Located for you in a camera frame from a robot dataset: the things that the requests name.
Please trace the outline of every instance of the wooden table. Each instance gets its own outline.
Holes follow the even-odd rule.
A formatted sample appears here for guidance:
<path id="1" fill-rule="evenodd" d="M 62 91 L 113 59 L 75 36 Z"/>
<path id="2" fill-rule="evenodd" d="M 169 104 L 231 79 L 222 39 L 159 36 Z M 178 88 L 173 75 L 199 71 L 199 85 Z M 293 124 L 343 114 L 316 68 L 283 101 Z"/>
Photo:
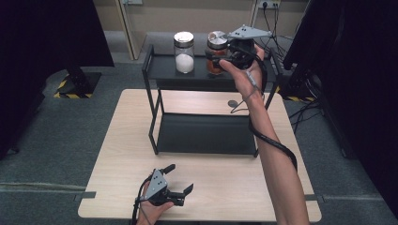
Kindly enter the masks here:
<path id="1" fill-rule="evenodd" d="M 241 101 L 239 93 L 162 91 L 162 96 L 165 110 L 175 113 L 229 114 L 227 102 Z M 314 196 L 279 95 L 268 111 L 279 139 L 298 159 L 298 175 L 305 194 Z M 181 192 L 192 183 L 194 188 L 185 205 L 171 208 L 162 220 L 275 221 L 259 157 L 164 152 L 155 155 L 148 138 L 151 116 L 145 90 L 123 91 L 86 188 L 86 192 L 96 192 L 96 196 L 82 199 L 80 217 L 131 219 L 134 199 L 144 179 L 155 168 L 175 164 L 176 169 L 165 175 L 168 188 Z M 321 213 L 316 199 L 307 201 L 307 206 L 310 221 L 319 221 Z"/>

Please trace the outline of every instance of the silver lid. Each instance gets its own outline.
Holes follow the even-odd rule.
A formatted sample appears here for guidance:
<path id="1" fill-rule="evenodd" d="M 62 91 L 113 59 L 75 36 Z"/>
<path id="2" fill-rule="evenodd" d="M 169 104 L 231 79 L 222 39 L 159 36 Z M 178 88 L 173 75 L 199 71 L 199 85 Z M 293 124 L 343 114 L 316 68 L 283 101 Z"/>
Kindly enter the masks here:
<path id="1" fill-rule="evenodd" d="M 213 31 L 208 33 L 207 46 L 214 50 L 225 49 L 228 45 L 228 39 L 223 31 Z"/>
<path id="2" fill-rule="evenodd" d="M 178 48 L 189 48 L 193 45 L 193 34 L 182 31 L 175 34 L 175 46 Z"/>

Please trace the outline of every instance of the small round object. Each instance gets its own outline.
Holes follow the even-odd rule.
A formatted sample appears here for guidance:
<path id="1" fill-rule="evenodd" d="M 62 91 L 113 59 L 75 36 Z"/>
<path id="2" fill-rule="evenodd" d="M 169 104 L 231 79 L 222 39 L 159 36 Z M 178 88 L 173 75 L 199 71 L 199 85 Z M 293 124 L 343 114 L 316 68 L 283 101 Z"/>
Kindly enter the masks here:
<path id="1" fill-rule="evenodd" d="M 231 108 L 235 108 L 237 106 L 237 102 L 235 100 L 229 100 L 228 106 Z"/>
<path id="2" fill-rule="evenodd" d="M 213 31 L 207 36 L 207 46 L 212 50 L 224 50 L 228 43 L 223 31 Z"/>
<path id="3" fill-rule="evenodd" d="M 193 34 L 188 31 L 181 31 L 175 34 L 175 46 L 178 48 L 189 48 L 193 45 Z"/>

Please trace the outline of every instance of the hand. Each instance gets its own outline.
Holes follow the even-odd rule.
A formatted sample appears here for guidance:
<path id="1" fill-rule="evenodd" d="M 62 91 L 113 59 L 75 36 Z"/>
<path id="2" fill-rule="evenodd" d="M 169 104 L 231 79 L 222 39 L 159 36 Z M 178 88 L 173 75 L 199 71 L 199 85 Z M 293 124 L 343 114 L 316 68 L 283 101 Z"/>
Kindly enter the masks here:
<path id="1" fill-rule="evenodd" d="M 258 57 L 261 60 L 264 60 L 264 55 L 265 55 L 264 50 L 258 47 L 257 45 L 254 45 L 254 48 L 257 51 Z M 245 70 L 241 70 L 235 67 L 232 63 L 226 60 L 220 60 L 220 66 L 223 69 L 225 69 L 225 71 L 229 72 L 232 75 L 235 81 L 235 86 L 239 91 L 239 93 L 242 95 L 243 99 L 246 99 L 249 95 L 253 93 L 254 87 L 252 83 L 249 81 Z M 257 87 L 261 90 L 263 75 L 260 66 L 255 60 L 253 61 L 252 65 L 247 69 L 247 71 L 249 71 L 252 74 L 257 83 Z M 262 95 L 261 91 L 258 91 L 255 94 L 256 95 L 259 94 L 260 97 Z"/>
<path id="2" fill-rule="evenodd" d="M 150 182 L 148 181 L 144 185 L 144 195 L 146 194 L 149 183 Z M 141 202 L 137 225 L 154 225 L 161 214 L 173 206 L 174 204 L 172 202 L 166 202 L 159 206 L 155 206 L 149 201 Z"/>

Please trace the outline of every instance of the black curtain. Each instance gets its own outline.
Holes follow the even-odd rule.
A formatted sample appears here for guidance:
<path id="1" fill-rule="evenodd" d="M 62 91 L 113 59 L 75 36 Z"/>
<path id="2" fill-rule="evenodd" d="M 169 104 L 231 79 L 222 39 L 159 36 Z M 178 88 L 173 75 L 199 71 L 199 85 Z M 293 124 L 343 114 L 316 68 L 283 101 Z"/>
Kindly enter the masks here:
<path id="1" fill-rule="evenodd" d="M 355 155 L 398 217 L 396 1 L 348 0 L 336 53 L 318 73 Z"/>
<path id="2" fill-rule="evenodd" d="M 2 158 L 40 102 L 50 75 L 114 62 L 91 0 L 9 0 L 0 4 L 0 30 Z"/>

